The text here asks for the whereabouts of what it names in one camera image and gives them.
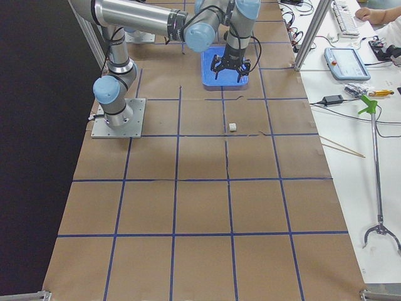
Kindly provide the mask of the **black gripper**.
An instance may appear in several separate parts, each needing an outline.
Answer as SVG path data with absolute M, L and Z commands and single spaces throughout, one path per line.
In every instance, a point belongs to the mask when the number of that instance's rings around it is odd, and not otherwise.
M 236 71 L 238 73 L 237 82 L 240 83 L 243 75 L 248 75 L 251 71 L 251 62 L 237 57 L 214 55 L 211 61 L 211 71 L 215 73 L 215 80 L 217 80 L 219 72 L 223 70 Z

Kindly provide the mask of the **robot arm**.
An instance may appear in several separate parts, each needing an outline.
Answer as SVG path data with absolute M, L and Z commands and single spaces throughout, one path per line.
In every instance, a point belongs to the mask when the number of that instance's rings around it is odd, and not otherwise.
M 160 35 L 168 41 L 182 41 L 200 53 L 214 42 L 219 26 L 227 26 L 224 54 L 214 56 L 212 72 L 234 70 L 243 77 L 252 70 L 244 55 L 260 1 L 196 1 L 194 14 L 140 1 L 72 1 L 71 5 L 84 20 L 101 27 L 107 42 L 108 71 L 93 84 L 107 137 L 136 137 L 142 129 L 144 100 L 125 97 L 137 76 L 137 66 L 125 41 L 127 28 Z

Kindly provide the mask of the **person's hand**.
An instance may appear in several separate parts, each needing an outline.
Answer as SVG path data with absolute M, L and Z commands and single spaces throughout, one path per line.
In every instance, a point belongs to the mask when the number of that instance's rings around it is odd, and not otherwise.
M 360 8 L 355 12 L 355 17 L 357 19 L 360 21 L 369 21 L 371 23 L 374 22 L 374 15 L 375 13 L 370 8 Z

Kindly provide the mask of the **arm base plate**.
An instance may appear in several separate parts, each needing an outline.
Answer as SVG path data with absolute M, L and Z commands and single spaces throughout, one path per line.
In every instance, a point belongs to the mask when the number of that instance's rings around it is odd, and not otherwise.
M 152 44 L 155 43 L 155 35 L 143 31 L 126 31 L 125 41 L 131 44 Z
M 142 136 L 145 98 L 126 98 L 126 107 L 118 115 L 106 114 L 99 105 L 91 131 L 92 139 L 139 139 Z

